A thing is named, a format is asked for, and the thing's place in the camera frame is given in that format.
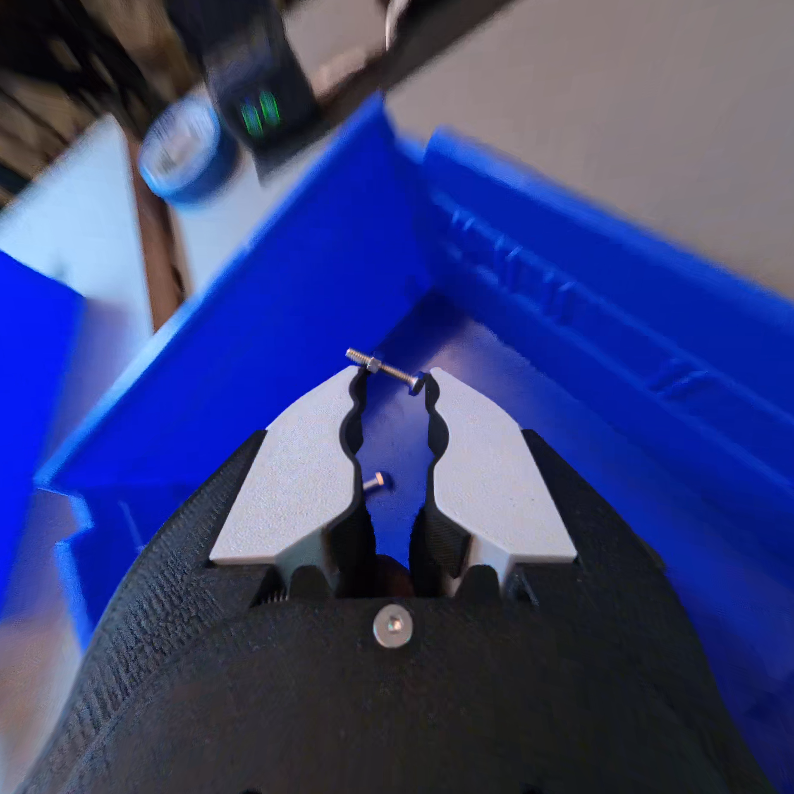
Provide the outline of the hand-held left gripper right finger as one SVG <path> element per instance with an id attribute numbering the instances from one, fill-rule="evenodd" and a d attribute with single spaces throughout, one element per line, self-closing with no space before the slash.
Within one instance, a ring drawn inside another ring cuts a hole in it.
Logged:
<path id="1" fill-rule="evenodd" d="M 426 548 L 452 582 L 474 566 L 504 587 L 517 564 L 570 564 L 577 551 L 519 423 L 442 368 L 425 380 L 433 462 Z"/>

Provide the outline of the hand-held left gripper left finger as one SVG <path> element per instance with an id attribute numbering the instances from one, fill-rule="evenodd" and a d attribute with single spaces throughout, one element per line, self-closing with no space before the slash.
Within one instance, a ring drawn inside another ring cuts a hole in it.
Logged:
<path id="1" fill-rule="evenodd" d="M 367 374 L 348 366 L 306 392 L 266 427 L 209 560 L 271 564 L 279 572 L 316 566 L 342 572 L 356 552 L 332 533 L 362 502 L 361 467 L 350 423 L 362 412 Z"/>

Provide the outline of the thin steel bolt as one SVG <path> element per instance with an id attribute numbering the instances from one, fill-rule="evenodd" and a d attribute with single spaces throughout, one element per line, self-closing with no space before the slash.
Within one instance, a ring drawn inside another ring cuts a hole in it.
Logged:
<path id="1" fill-rule="evenodd" d="M 354 364 L 357 364 L 362 369 L 371 374 L 383 373 L 393 380 L 397 380 L 404 384 L 411 395 L 418 395 L 422 391 L 424 376 L 422 374 L 415 375 L 409 372 L 404 372 L 401 369 L 393 367 L 390 364 L 384 363 L 381 359 L 375 356 L 365 354 L 357 349 L 348 348 L 345 352 L 345 357 Z"/>

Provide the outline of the blue divided plastic bin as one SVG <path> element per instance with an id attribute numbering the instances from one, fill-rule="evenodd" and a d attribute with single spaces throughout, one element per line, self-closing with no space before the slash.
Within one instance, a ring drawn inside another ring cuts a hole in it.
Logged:
<path id="1" fill-rule="evenodd" d="M 354 565 L 210 562 L 348 366 Z M 521 426 L 577 551 L 452 582 L 425 380 Z M 42 467 L 91 632 L 19 792 L 792 792 L 792 302 L 379 97 Z"/>

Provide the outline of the blue tape roll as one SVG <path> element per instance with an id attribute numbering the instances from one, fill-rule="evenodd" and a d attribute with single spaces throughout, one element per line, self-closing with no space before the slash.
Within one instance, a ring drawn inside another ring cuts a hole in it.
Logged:
<path id="1" fill-rule="evenodd" d="M 201 203 L 237 164 L 237 142 L 204 94 L 168 106 L 141 143 L 137 169 L 146 186 L 171 206 Z"/>

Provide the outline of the wood-edged grey board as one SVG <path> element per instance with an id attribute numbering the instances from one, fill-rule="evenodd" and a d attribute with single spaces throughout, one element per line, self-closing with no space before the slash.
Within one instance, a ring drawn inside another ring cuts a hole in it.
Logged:
<path id="1" fill-rule="evenodd" d="M 1 216 L 1 249 L 109 313 L 138 349 L 184 302 L 171 218 L 137 168 L 141 143 L 107 114 Z"/>

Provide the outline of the small black and blue device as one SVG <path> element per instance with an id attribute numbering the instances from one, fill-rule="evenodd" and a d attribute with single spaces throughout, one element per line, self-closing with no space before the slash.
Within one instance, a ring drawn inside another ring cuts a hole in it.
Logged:
<path id="1" fill-rule="evenodd" d="M 225 127 L 260 178 L 325 129 L 320 104 L 292 48 L 279 2 L 167 1 L 167 14 L 201 67 Z"/>

